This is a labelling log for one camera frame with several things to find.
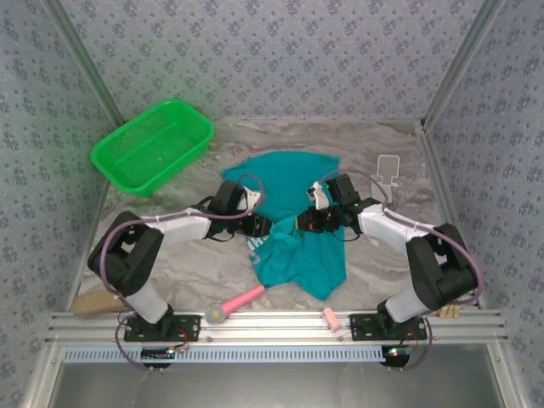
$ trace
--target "gray marble table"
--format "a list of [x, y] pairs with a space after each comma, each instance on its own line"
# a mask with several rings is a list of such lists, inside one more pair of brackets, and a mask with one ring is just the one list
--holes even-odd
[[[419, 139], [411, 125], [369, 122], [217, 122], [209, 151], [147, 198], [110, 187], [100, 216], [95, 243], [118, 213], [130, 210], [153, 216], [185, 209], [214, 194], [219, 174], [227, 167], [272, 150], [306, 150], [338, 156], [341, 166], [375, 173], [381, 154], [400, 157], [398, 187], [392, 208], [416, 220], [437, 224], [434, 201]], [[353, 176], [361, 197], [370, 195], [367, 181]], [[405, 255], [376, 239], [362, 236], [346, 244], [348, 279], [321, 302], [296, 284], [270, 288], [246, 307], [249, 309], [368, 309], [410, 283]], [[242, 236], [230, 242], [191, 241], [163, 247], [152, 280], [175, 309], [205, 309], [258, 284]], [[83, 274], [79, 293], [101, 288], [92, 272]]]

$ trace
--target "enclosure wall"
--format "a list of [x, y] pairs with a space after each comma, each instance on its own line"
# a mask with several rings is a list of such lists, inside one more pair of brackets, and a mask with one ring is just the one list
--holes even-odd
[[544, 406], [544, 4], [507, 1], [433, 130], [464, 236]]
[[481, 0], [62, 0], [122, 114], [420, 117]]
[[0, 6], [0, 406], [18, 406], [47, 312], [62, 310], [104, 178], [112, 126], [39, 2]]

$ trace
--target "blue floral pattern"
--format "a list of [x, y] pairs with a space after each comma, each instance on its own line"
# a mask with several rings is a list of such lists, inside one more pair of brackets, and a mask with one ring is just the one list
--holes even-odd
[[507, 1], [433, 131], [486, 299], [544, 406], [544, 4]]
[[419, 117], [481, 0], [63, 0], [122, 114]]
[[104, 182], [89, 151], [112, 125], [41, 4], [0, 13], [0, 406], [15, 407], [74, 281]]

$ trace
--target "cloth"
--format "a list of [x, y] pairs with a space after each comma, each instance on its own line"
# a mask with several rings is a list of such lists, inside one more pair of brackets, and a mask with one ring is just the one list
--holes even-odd
[[[257, 213], [275, 224], [268, 239], [251, 239], [248, 246], [258, 255], [255, 272], [265, 287], [296, 282], [315, 298], [326, 300], [346, 280], [343, 229], [335, 233], [337, 238], [295, 229], [297, 215], [313, 204], [306, 190], [337, 169], [339, 162], [333, 156], [274, 151], [223, 172], [226, 180], [238, 182], [242, 174], [250, 173], [263, 183], [266, 199]], [[241, 183], [258, 190], [250, 178]]]

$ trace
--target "wooden block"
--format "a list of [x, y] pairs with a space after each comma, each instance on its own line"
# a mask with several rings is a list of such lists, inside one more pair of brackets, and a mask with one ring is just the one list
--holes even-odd
[[125, 305], [105, 289], [76, 297], [70, 309], [75, 316], [101, 315], [124, 310], [127, 310]]
[[440, 319], [455, 319], [459, 317], [461, 312], [461, 306], [458, 304], [448, 304], [443, 308], [440, 308], [439, 317]]

